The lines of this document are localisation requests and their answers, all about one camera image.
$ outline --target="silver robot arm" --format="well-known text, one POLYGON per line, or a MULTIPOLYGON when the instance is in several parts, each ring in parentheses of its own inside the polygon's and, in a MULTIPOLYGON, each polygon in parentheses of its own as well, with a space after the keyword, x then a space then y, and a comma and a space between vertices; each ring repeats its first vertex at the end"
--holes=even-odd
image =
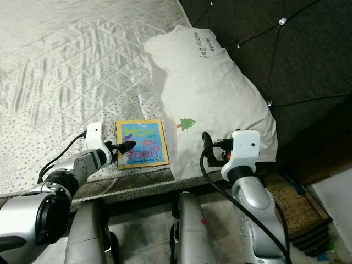
POLYGON ((0 263, 32 263, 66 231, 72 198, 87 178, 108 166, 116 155, 134 147, 104 143, 105 126, 87 127, 88 149, 56 163, 44 182, 10 199, 0 209, 0 263))
MULTIPOLYGON (((223 166, 223 179, 233 184, 232 196, 266 226, 285 246, 284 229, 275 214, 275 201, 254 176, 259 156, 260 134, 254 130, 234 131, 229 161, 223 166)), ((240 219, 239 235, 243 241, 246 263, 283 264, 286 259, 271 238, 234 206, 240 219)))

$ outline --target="children's book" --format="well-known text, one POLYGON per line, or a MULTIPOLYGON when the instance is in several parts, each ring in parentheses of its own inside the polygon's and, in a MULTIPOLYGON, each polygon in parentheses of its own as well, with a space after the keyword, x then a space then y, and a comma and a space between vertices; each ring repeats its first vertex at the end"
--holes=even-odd
POLYGON ((136 141, 136 146, 122 155, 118 153, 118 168, 139 168, 169 163, 161 121, 118 120, 115 124, 116 143, 136 141))

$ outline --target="white wall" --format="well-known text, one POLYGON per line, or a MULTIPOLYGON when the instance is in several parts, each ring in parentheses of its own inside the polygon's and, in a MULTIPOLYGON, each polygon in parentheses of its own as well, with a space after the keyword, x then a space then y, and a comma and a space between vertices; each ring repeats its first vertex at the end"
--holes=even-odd
POLYGON ((352 255, 352 167, 313 184, 312 188, 333 218, 338 234, 352 255))

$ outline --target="floor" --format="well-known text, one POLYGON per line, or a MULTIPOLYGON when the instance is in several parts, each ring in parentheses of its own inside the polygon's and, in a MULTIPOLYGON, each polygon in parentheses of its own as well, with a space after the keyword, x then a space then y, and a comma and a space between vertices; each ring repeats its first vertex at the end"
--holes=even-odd
MULTIPOLYGON (((239 225, 232 205, 218 193, 199 196, 198 200, 207 220, 218 263, 245 263, 239 225)), ((120 262, 169 263, 169 231, 172 224, 171 204, 111 217, 109 228, 119 239, 120 262)), ((48 247, 35 264, 48 263, 48 260, 51 264, 63 263, 66 242, 67 238, 61 238, 48 247)), ((294 247, 291 247, 291 259, 299 264, 332 263, 307 257, 294 247)))

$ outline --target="bed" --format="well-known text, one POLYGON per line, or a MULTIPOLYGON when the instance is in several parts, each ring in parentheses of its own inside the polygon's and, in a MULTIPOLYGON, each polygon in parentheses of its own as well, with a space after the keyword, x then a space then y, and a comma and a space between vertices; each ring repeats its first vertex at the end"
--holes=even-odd
MULTIPOLYGON (((162 119, 140 45, 190 26, 178 1, 11 1, 0 17, 0 197, 34 186, 41 167, 89 123, 104 122, 113 141, 118 119, 162 119)), ((77 141, 63 158, 85 148, 77 141)), ((203 180, 174 183, 168 166, 111 165, 76 198, 126 200, 203 180)))

